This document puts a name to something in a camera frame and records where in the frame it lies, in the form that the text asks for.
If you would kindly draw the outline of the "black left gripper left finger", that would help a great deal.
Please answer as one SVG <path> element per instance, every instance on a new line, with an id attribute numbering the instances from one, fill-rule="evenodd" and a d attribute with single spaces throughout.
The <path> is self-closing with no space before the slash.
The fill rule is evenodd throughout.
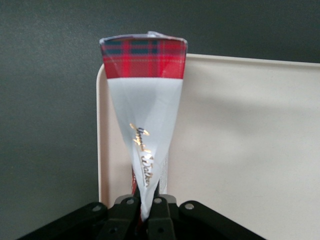
<path id="1" fill-rule="evenodd" d="M 21 240 L 129 240 L 135 237 L 140 200 L 119 197 L 112 208 L 89 203 L 24 236 Z"/>

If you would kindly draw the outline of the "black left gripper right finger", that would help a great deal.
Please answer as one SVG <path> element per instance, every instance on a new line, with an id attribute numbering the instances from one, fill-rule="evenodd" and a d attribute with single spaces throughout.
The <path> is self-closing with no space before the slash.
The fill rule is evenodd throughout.
<path id="1" fill-rule="evenodd" d="M 265 239 L 198 201 L 188 200 L 177 205 L 172 195 L 153 199 L 146 224 L 149 240 Z"/>

